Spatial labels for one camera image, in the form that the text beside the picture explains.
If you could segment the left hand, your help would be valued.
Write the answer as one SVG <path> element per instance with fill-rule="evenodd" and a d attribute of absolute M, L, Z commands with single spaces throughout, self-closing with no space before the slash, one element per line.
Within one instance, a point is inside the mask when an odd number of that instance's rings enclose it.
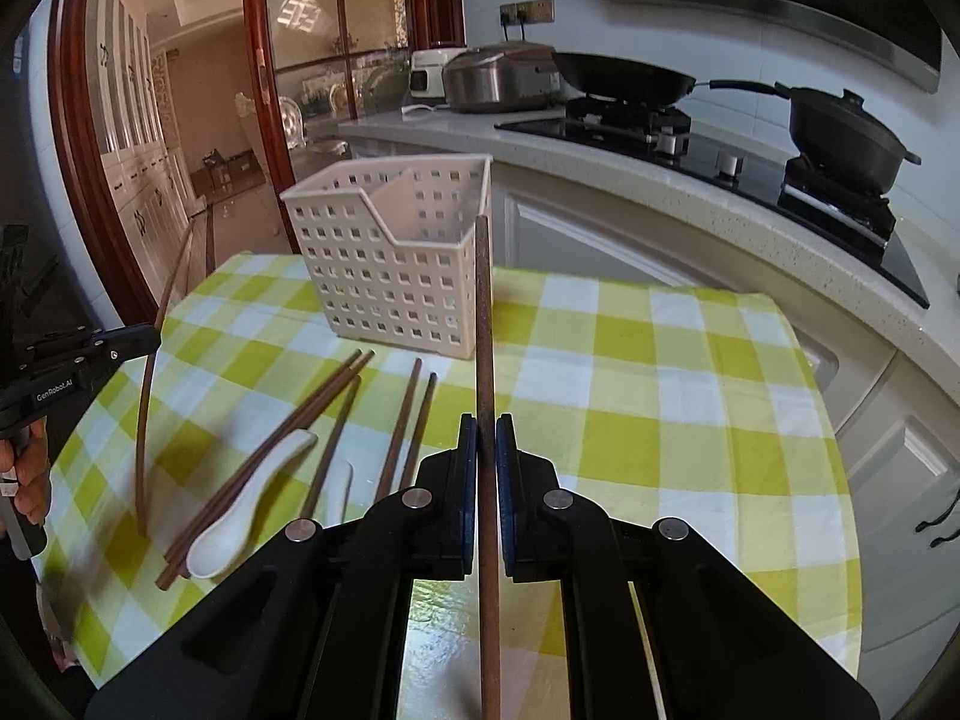
<path fill-rule="evenodd" d="M 43 525 L 50 509 L 50 460 L 44 418 L 29 426 L 28 438 L 20 449 L 7 439 L 0 444 L 0 470 L 16 473 L 18 489 L 11 505 L 32 525 Z"/>

